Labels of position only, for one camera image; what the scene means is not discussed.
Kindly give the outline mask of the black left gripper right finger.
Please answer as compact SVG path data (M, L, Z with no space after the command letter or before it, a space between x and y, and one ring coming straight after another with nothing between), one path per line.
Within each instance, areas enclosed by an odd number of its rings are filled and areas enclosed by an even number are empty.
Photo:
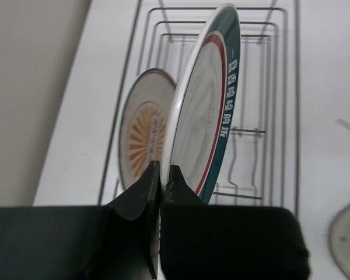
M207 205L172 166L162 202L166 279L308 279L309 251L285 208Z

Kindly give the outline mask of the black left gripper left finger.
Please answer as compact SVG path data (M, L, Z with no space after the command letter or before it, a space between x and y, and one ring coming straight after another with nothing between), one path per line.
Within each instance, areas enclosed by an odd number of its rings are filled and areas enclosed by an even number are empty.
M0 207L0 279L156 279L159 171L106 205Z

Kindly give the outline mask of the orange sunburst white plate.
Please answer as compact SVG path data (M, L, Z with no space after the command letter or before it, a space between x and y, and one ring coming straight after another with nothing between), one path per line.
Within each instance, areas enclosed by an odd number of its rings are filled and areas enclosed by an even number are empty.
M162 69L149 68L130 88L122 110L118 162L123 189L132 186L153 160L160 160L176 83Z

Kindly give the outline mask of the green red rimmed white plate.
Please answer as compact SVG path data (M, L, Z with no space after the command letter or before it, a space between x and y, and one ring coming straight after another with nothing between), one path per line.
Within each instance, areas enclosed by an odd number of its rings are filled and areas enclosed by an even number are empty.
M160 182L160 260L166 279L207 279L215 272L209 204L231 129L240 62L235 6L217 7L180 76L167 121Z

